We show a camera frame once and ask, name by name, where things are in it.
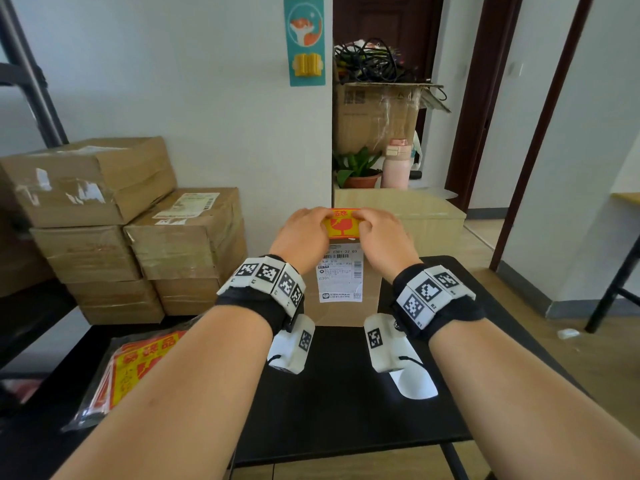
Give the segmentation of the open cardboard box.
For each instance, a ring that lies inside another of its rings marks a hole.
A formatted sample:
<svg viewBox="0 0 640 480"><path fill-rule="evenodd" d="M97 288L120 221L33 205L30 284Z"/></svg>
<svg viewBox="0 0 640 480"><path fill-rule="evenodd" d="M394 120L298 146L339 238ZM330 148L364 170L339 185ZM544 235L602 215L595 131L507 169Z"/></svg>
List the open cardboard box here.
<svg viewBox="0 0 640 480"><path fill-rule="evenodd" d="M450 113L431 83L347 82L333 85L334 154L356 153L364 146L383 152L392 139L413 141L420 110Z"/></svg>

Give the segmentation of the pink water bottle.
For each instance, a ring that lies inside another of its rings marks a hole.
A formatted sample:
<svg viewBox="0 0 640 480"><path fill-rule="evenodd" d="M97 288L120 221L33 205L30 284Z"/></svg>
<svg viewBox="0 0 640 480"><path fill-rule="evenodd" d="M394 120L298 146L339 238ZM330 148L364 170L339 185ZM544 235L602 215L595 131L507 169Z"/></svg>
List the pink water bottle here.
<svg viewBox="0 0 640 480"><path fill-rule="evenodd" d="M413 165L413 144L407 139L391 139L384 153L381 188L407 190Z"/></svg>

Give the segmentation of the person's right forearm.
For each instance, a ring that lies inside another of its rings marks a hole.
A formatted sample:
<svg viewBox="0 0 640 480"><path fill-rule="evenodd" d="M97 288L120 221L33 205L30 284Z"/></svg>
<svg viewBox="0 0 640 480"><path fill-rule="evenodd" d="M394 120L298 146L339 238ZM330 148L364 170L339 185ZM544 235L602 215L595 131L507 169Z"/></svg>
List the person's right forearm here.
<svg viewBox="0 0 640 480"><path fill-rule="evenodd" d="M498 480L640 480L640 438L487 319L429 349Z"/></svg>

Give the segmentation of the yellow wall clip holder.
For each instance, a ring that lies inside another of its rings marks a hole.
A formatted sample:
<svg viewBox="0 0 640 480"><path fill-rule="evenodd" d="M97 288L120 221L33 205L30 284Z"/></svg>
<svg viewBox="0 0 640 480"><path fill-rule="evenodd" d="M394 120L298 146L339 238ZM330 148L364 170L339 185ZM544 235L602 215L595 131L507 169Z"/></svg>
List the yellow wall clip holder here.
<svg viewBox="0 0 640 480"><path fill-rule="evenodd" d="M295 77L320 77L323 74L324 62L320 54L300 53L294 56L292 69Z"/></svg>

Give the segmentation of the white sticker backing paper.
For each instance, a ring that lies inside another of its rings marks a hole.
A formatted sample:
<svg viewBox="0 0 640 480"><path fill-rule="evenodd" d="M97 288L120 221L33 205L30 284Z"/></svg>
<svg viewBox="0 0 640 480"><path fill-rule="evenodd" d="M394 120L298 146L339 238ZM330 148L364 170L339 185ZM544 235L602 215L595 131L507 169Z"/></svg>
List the white sticker backing paper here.
<svg viewBox="0 0 640 480"><path fill-rule="evenodd" d="M428 371L413 362L402 370L389 372L389 375L399 393L407 399L427 400L438 395L436 385Z"/></svg>

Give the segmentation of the black metal shelf rack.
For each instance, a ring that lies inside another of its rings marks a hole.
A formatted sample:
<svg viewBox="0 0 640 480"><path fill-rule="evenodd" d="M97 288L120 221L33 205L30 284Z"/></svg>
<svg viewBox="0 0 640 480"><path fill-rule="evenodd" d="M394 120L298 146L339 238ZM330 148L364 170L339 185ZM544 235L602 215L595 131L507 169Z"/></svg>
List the black metal shelf rack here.
<svg viewBox="0 0 640 480"><path fill-rule="evenodd" d="M0 0L0 86L16 86L26 97L48 148L68 144L44 72L37 65L12 0ZM73 308L76 302L57 279L50 279L0 298L0 370Z"/></svg>

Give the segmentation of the wristband with marker tiles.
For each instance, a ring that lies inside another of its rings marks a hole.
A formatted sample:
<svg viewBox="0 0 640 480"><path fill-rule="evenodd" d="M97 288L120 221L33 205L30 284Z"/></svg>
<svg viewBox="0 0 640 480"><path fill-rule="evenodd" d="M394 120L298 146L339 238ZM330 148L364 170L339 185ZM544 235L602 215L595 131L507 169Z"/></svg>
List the wristband with marker tiles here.
<svg viewBox="0 0 640 480"><path fill-rule="evenodd" d="M476 294L444 266L413 264L392 282L390 308L397 330L410 338L429 341L453 322L486 318Z"/></svg>
<svg viewBox="0 0 640 480"><path fill-rule="evenodd" d="M259 314L274 335L292 332L303 309L306 284L277 255L247 258L218 291L217 306L239 306Z"/></svg>

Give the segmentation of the orange and yellow warning sticker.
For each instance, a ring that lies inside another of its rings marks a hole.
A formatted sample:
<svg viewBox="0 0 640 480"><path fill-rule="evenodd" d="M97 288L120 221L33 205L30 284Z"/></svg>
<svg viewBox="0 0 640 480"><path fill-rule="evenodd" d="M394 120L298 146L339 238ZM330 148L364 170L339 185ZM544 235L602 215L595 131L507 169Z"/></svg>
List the orange and yellow warning sticker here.
<svg viewBox="0 0 640 480"><path fill-rule="evenodd" d="M360 238L359 224L361 220L354 217L354 212L360 209L333 208L332 216L325 218L322 223L329 240L358 240Z"/></svg>

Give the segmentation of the desk with black legs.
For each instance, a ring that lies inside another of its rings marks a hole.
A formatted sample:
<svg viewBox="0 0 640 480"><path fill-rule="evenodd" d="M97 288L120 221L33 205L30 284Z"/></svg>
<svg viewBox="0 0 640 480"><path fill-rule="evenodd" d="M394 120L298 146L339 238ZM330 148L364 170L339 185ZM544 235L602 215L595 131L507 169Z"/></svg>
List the desk with black legs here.
<svg viewBox="0 0 640 480"><path fill-rule="evenodd" d="M640 191L611 193L609 201L615 201L616 205L624 203L640 209ZM625 288L629 277L631 277L638 263L640 263L640 233L622 261L608 288L606 288L603 297L599 300L595 310L591 314L584 328L585 332L593 334L599 329L615 300L619 297L628 300L628 302L640 308L640 296Z"/></svg>

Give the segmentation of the small labelled cardboard box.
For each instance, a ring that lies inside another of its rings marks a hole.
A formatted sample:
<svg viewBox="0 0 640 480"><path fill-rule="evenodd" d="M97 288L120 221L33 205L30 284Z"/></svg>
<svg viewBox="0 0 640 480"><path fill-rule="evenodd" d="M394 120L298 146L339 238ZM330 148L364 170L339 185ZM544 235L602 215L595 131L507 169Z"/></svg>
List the small labelled cardboard box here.
<svg viewBox="0 0 640 480"><path fill-rule="evenodd" d="M359 239L332 240L303 279L304 313L316 325L362 327L378 311L382 278L364 255Z"/></svg>

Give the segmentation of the person's left hand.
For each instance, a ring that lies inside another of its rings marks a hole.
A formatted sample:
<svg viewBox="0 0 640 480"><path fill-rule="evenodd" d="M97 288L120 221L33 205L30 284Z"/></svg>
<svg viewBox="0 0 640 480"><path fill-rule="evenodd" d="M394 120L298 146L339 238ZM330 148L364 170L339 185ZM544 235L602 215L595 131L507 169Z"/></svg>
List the person's left hand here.
<svg viewBox="0 0 640 480"><path fill-rule="evenodd" d="M300 273L309 273L320 263L329 247L328 234L301 233L296 229L296 212L288 218L268 254L282 258Z"/></svg>

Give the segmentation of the dark brown door frame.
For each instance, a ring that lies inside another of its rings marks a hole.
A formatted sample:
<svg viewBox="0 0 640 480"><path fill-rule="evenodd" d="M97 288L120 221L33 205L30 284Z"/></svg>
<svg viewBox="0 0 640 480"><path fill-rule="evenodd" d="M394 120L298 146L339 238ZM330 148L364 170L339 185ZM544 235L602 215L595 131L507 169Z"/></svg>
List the dark brown door frame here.
<svg viewBox="0 0 640 480"><path fill-rule="evenodd" d="M538 124L524 159L489 268L497 272L544 136L564 85L594 0L579 0ZM467 211L497 102L501 78L523 0L484 0L445 189L457 193L453 204Z"/></svg>

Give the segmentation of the dark brown door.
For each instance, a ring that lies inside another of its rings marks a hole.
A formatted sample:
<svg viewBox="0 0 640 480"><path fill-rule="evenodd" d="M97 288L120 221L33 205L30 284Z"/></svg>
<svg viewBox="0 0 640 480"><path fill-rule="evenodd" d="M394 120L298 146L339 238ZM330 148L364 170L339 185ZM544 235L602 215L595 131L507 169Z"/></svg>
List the dark brown door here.
<svg viewBox="0 0 640 480"><path fill-rule="evenodd" d="M379 38L419 78L433 74L444 0L333 0L333 44Z"/></svg>

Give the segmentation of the person's right hand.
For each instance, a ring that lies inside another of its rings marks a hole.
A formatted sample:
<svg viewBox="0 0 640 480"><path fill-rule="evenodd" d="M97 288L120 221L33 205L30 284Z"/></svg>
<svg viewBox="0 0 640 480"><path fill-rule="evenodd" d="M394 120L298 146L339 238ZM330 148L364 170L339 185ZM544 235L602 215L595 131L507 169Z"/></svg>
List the person's right hand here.
<svg viewBox="0 0 640 480"><path fill-rule="evenodd" d="M406 268L421 263L410 236L396 218L396 235L390 240L360 240L361 247L373 268L389 283Z"/></svg>

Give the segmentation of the left wristband with marker tiles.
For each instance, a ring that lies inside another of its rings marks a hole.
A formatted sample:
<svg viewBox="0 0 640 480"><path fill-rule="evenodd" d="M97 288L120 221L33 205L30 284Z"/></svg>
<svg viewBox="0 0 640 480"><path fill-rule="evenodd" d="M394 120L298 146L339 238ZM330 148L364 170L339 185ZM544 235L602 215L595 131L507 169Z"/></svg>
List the left wristband with marker tiles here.
<svg viewBox="0 0 640 480"><path fill-rule="evenodd" d="M218 291L217 306L239 306L259 314L274 335L292 332L303 309L306 284L277 255L247 258Z"/></svg>

